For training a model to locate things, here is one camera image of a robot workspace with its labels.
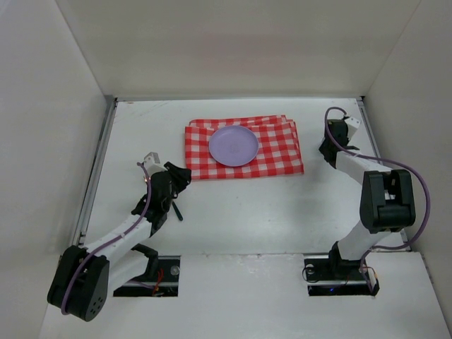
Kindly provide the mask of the red white checkered cloth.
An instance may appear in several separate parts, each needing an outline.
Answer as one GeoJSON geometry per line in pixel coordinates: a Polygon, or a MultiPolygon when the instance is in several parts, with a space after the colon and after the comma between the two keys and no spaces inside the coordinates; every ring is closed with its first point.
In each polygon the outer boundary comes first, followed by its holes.
{"type": "Polygon", "coordinates": [[[304,172],[297,126],[285,115],[194,119],[185,127],[184,141],[186,166],[194,180],[249,179],[304,172]],[[257,137],[259,150],[250,163],[228,167],[214,160],[208,142],[225,126],[246,127],[257,137]]]}

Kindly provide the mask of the purple plastic plate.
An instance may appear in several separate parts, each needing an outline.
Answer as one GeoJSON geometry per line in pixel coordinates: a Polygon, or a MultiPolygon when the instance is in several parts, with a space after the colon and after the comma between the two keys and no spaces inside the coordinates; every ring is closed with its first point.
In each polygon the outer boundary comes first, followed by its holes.
{"type": "Polygon", "coordinates": [[[208,142],[211,157],[227,167],[241,167],[258,154],[257,136],[244,126],[225,126],[213,133],[208,142]]]}

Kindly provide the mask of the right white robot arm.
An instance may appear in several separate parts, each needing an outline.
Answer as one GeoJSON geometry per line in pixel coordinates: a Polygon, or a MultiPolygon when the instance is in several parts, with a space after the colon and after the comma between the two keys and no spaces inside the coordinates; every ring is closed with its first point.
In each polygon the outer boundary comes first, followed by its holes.
{"type": "Polygon", "coordinates": [[[360,260],[390,233],[413,225],[416,219],[410,172],[355,155],[358,149],[348,143],[358,127],[355,119],[351,122],[346,118],[328,120],[319,148],[330,166],[362,187],[359,222],[333,248],[341,261],[360,260]]]}

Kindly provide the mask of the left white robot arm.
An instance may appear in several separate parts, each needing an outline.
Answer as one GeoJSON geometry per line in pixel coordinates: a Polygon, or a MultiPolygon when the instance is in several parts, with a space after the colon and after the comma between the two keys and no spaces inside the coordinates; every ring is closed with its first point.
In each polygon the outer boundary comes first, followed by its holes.
{"type": "Polygon", "coordinates": [[[143,170],[146,193],[127,219],[88,245],[72,245],[59,259],[47,303],[63,315],[92,321],[107,298],[134,278],[157,273],[158,252],[144,245],[167,221],[174,199],[191,183],[191,170],[166,162],[143,170]]]}

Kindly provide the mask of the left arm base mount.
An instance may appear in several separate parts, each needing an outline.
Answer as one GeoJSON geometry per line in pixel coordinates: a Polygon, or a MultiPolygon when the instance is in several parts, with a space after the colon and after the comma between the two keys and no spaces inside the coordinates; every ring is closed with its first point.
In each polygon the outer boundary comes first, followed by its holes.
{"type": "Polygon", "coordinates": [[[177,297],[179,294],[180,256],[160,256],[148,246],[138,244],[130,254],[146,258],[145,270],[112,290],[113,297],[177,297]]]}

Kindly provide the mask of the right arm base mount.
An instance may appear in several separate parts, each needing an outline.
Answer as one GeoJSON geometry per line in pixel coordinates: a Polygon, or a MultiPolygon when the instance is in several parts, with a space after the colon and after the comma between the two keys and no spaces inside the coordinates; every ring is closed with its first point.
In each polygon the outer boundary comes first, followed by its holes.
{"type": "Polygon", "coordinates": [[[327,254],[306,256],[302,277],[310,297],[375,297],[380,290],[376,271],[366,262],[343,259],[337,244],[327,254]]]}

